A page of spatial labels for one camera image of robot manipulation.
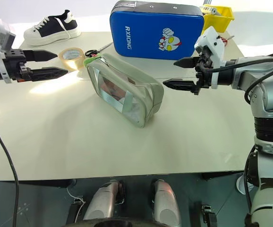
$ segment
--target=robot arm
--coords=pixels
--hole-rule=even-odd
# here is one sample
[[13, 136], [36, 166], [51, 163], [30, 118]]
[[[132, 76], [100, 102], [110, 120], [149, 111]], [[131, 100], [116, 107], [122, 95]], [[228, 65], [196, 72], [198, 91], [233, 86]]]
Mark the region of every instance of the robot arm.
[[32, 70], [25, 67], [27, 61], [48, 61], [57, 57], [56, 54], [49, 51], [23, 51], [20, 49], [11, 49], [15, 34], [0, 19], [0, 80], [11, 83], [12, 80], [39, 81], [46, 79], [56, 79], [65, 75], [68, 71], [59, 68], [43, 68]]
[[259, 186], [245, 223], [247, 227], [273, 227], [273, 57], [223, 61], [224, 45], [213, 27], [198, 39], [195, 49], [199, 57], [183, 58], [174, 65], [195, 68], [196, 84], [181, 79], [170, 79], [163, 84], [195, 95], [201, 88], [216, 89], [218, 85], [245, 91], [256, 130], [255, 149], [249, 155], [245, 172], [247, 179]]

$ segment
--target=blue case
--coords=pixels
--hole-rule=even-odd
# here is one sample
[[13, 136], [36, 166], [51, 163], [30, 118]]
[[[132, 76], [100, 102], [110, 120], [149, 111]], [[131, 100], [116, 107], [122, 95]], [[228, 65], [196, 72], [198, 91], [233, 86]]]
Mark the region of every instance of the blue case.
[[110, 26], [120, 55], [178, 60], [194, 52], [204, 18], [196, 6], [119, 1], [111, 12]]

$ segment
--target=gray floor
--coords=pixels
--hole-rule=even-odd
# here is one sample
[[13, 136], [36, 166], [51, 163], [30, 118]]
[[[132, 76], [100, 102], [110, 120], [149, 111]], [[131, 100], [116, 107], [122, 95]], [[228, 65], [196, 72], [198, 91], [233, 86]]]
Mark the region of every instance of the gray floor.
[[[127, 187], [127, 203], [116, 208], [116, 216], [151, 219], [148, 204], [150, 183], [153, 179], [168, 182], [176, 194], [183, 227], [198, 227], [194, 204], [208, 203], [217, 214], [219, 227], [244, 227], [247, 213], [245, 196], [236, 190], [235, 181], [240, 174], [201, 179], [200, 174], [147, 175], [114, 177], [123, 180]], [[96, 190], [111, 178], [78, 179], [70, 189], [73, 195], [83, 195], [87, 201]], [[0, 227], [10, 227], [15, 188], [12, 183], [0, 182]], [[17, 227], [60, 227], [66, 223], [68, 209], [73, 199], [66, 189], [34, 185], [20, 185]]]

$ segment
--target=cartoon character print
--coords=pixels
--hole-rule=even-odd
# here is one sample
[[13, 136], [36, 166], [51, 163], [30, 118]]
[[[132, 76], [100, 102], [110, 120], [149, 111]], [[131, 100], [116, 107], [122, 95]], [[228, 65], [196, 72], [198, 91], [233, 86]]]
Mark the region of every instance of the cartoon character print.
[[161, 51], [174, 51], [182, 44], [179, 38], [173, 35], [174, 32], [170, 28], [163, 29], [163, 37], [159, 42]]

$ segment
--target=shoelace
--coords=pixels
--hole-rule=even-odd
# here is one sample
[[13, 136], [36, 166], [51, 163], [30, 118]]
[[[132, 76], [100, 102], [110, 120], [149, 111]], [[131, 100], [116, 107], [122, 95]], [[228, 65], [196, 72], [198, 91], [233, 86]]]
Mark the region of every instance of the shoelace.
[[40, 21], [37, 25], [34, 26], [34, 28], [38, 30], [40, 27], [44, 26], [45, 23], [47, 23], [48, 21], [50, 21], [50, 19], [48, 17], [44, 17], [42, 21]]
[[[62, 24], [61, 20], [59, 18], [56, 18], [55, 19], [58, 21], [58, 23], [60, 24], [61, 28], [63, 28], [63, 30], [67, 33], [68, 35], [68, 39], [70, 39], [70, 34], [68, 33], [68, 31], [66, 30], [66, 28], [64, 27], [64, 25]], [[35, 29], [39, 29], [40, 27], [44, 26], [45, 23], [47, 23], [50, 19], [48, 17], [44, 17], [42, 21], [40, 21], [39, 24], [35, 25], [34, 28]]]

